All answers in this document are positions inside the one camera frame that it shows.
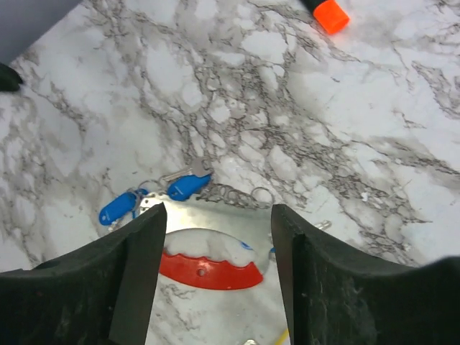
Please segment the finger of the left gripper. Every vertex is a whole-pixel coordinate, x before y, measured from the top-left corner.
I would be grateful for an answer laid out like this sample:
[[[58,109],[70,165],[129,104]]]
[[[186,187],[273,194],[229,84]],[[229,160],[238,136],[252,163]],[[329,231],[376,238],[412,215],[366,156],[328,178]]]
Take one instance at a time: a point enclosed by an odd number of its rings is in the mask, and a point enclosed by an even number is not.
[[[13,68],[0,63],[0,91],[13,93],[21,89],[24,83],[21,76]]]

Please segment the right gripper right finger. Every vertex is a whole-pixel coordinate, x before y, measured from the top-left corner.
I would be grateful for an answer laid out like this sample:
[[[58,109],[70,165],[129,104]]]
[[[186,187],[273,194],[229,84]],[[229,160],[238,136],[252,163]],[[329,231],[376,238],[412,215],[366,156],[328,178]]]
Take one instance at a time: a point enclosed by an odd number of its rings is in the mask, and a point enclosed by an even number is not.
[[[362,252],[288,206],[271,213],[292,344],[457,344],[459,258],[409,267]]]

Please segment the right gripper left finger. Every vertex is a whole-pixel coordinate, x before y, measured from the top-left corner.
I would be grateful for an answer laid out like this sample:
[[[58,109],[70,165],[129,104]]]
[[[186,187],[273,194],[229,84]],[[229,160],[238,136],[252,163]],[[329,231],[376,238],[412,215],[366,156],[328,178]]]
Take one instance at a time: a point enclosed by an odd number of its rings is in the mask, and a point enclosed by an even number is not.
[[[163,204],[32,270],[1,274],[2,344],[144,344],[165,241]]]

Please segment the blue tag key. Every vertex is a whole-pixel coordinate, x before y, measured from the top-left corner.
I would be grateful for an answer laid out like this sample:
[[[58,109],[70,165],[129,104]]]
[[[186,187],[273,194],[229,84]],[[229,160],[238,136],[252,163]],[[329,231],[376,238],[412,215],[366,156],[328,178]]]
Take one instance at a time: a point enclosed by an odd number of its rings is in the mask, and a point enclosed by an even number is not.
[[[206,158],[195,158],[185,168],[166,175],[162,179],[168,184],[166,193],[174,201],[186,201],[211,181],[213,169]]]

